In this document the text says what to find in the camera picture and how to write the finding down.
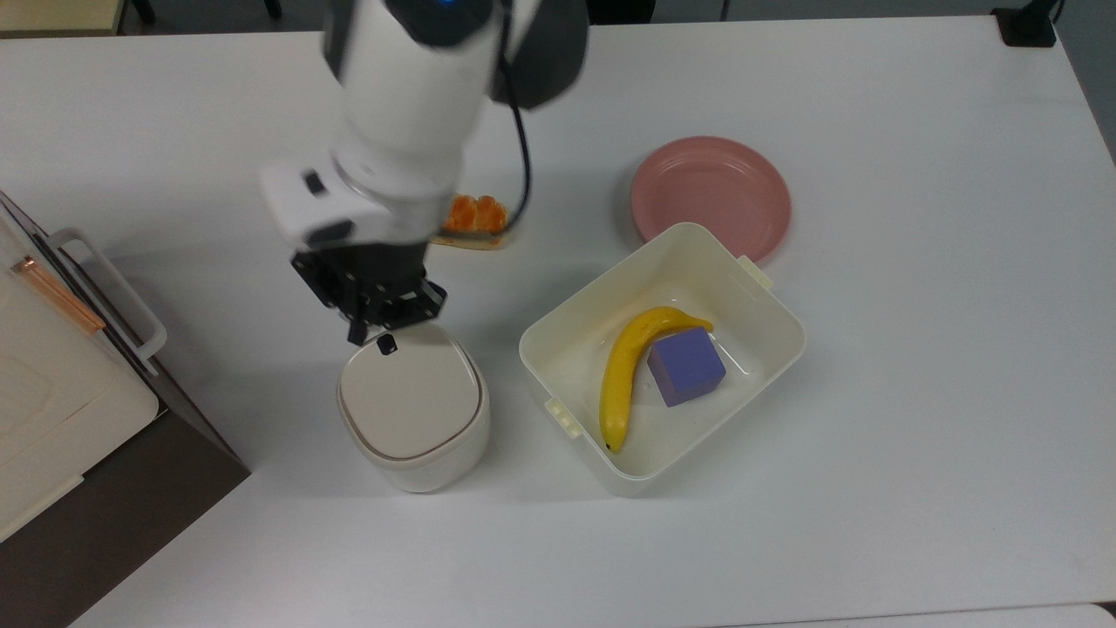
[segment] white container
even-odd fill
[[[362,347],[337,403],[357,447],[396,487],[436,491],[473,468],[488,445],[489,393],[465,350],[432,323]]]
[[[806,332],[704,226],[671,226],[531,326],[519,342],[531,395],[574,442],[605,489],[631,497],[735,416],[806,349]],[[713,393],[667,408],[646,360],[635,374],[619,454],[605,451],[598,406],[613,342],[641,311],[671,305],[713,323],[727,376]]]
[[[11,269],[26,255],[44,259],[0,206],[0,542],[158,414],[158,399],[103,335],[79,328]]]

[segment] container lid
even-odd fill
[[[461,347],[424,323],[360,348],[341,371],[338,399],[363,445],[400,461],[429,454],[465,429],[481,389]]]

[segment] black cable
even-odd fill
[[[523,213],[527,212],[527,201],[531,197],[531,151],[527,146],[527,131],[523,128],[523,116],[519,112],[519,100],[516,98],[516,87],[511,80],[511,67],[502,55],[498,67],[500,68],[500,74],[503,75],[503,85],[508,88],[508,107],[511,108],[511,115],[516,118],[516,132],[519,134],[519,151],[523,155],[523,193],[519,197],[519,207],[516,210],[516,214],[503,225],[503,229],[500,229],[498,233],[493,233],[493,236],[507,233],[519,222]]]

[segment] white plastic bin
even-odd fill
[[[531,326],[519,342],[531,395],[609,493],[634,496],[735,416],[806,349],[801,323],[770,280],[694,223],[676,224]],[[646,360],[635,374],[620,454],[604,448],[598,406],[605,364],[637,313],[672,305],[713,323],[728,375],[713,393],[667,408]]]

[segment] white lidded container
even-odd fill
[[[337,403],[365,457],[411,493],[463,476],[488,445],[484,378],[433,323],[384,335],[357,350],[341,371]]]
[[[646,489],[734,417],[806,349],[801,323],[771,294],[770,279],[704,226],[671,226],[531,326],[519,356],[531,396],[614,495]],[[711,394],[667,408],[646,359],[635,373],[627,441],[607,452],[598,407],[605,365],[624,327],[670,305],[713,323],[727,375]]]

